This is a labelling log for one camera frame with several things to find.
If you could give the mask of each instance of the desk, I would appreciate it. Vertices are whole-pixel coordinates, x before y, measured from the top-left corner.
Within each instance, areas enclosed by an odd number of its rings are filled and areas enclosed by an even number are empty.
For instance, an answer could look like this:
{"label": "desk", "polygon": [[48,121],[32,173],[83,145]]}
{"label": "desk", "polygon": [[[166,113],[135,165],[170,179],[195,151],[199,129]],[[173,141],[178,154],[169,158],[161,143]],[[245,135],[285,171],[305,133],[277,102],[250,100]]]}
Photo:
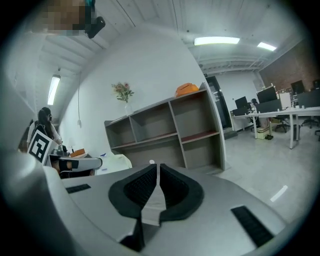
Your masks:
{"label": "desk", "polygon": [[274,111],[274,112],[267,112],[267,113],[250,113],[245,115],[237,115],[232,116],[233,119],[244,119],[244,118],[252,118],[253,120],[253,127],[254,127],[254,138],[257,139],[257,125],[255,118],[275,118],[276,116],[281,115],[289,115],[290,118],[290,149],[294,147],[294,117],[295,116],[295,122],[296,127],[299,129],[299,119],[298,117],[310,117],[310,116],[320,116],[320,107],[308,107],[308,108],[292,108],[292,109],[286,109],[282,111]]}

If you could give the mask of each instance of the fluorescent light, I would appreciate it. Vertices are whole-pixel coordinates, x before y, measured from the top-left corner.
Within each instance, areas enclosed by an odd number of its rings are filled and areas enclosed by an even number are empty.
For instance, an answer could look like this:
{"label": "fluorescent light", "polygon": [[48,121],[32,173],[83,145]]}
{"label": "fluorescent light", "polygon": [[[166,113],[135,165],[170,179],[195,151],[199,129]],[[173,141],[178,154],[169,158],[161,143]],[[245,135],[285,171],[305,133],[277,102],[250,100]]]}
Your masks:
{"label": "fluorescent light", "polygon": [[48,95],[48,105],[53,105],[55,101],[55,95],[56,91],[60,82],[60,75],[53,75],[51,79],[50,89],[49,89],[49,95]]}
{"label": "fluorescent light", "polygon": [[208,44],[237,44],[240,38],[226,37],[226,36],[207,36],[197,37],[194,40],[195,46],[208,45]]}
{"label": "fluorescent light", "polygon": [[264,43],[264,42],[259,43],[257,47],[264,48],[264,49],[267,49],[270,51],[274,51],[275,49],[277,49],[277,47],[274,47],[274,46],[267,44],[267,43]]}

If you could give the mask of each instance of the glass vase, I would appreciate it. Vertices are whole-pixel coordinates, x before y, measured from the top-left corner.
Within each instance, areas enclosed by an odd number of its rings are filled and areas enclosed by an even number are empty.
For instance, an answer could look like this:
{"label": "glass vase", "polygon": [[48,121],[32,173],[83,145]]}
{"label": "glass vase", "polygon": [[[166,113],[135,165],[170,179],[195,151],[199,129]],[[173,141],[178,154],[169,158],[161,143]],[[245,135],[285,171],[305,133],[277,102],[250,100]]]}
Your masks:
{"label": "glass vase", "polygon": [[131,108],[131,105],[130,105],[129,102],[126,102],[126,103],[125,103],[124,109],[125,109],[125,114],[126,114],[127,116],[129,116],[129,115],[131,115],[131,114],[134,113],[134,112],[132,111],[132,108]]}

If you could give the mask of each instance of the white ceiling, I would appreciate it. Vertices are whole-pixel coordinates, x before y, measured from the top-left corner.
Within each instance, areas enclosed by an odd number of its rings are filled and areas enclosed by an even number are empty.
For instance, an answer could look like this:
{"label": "white ceiling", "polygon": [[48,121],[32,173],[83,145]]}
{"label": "white ceiling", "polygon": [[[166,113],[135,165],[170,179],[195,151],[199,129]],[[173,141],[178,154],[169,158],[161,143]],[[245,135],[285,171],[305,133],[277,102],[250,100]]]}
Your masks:
{"label": "white ceiling", "polygon": [[[37,58],[33,80],[36,112],[47,106],[52,75],[61,75],[50,107],[58,118],[67,104],[66,95],[79,83],[79,73],[90,59],[120,35],[156,17],[178,33],[208,74],[259,70],[302,38],[298,22],[272,0],[96,0],[96,10],[106,25],[94,39],[48,35],[33,55]],[[203,36],[239,37],[240,41],[194,46],[194,39]],[[275,52],[257,48],[259,42],[278,48]]]}

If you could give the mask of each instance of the brick wall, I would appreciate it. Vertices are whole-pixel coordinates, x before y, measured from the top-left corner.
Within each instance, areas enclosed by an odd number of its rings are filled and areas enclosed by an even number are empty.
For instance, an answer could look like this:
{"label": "brick wall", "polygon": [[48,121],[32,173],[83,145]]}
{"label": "brick wall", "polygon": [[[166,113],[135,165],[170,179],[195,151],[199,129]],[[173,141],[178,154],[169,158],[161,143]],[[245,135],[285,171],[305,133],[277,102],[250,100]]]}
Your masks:
{"label": "brick wall", "polygon": [[313,87],[313,81],[320,79],[316,61],[306,40],[261,70],[260,75],[266,87],[273,83],[277,91],[291,87],[291,83],[299,80],[302,80],[308,91]]}

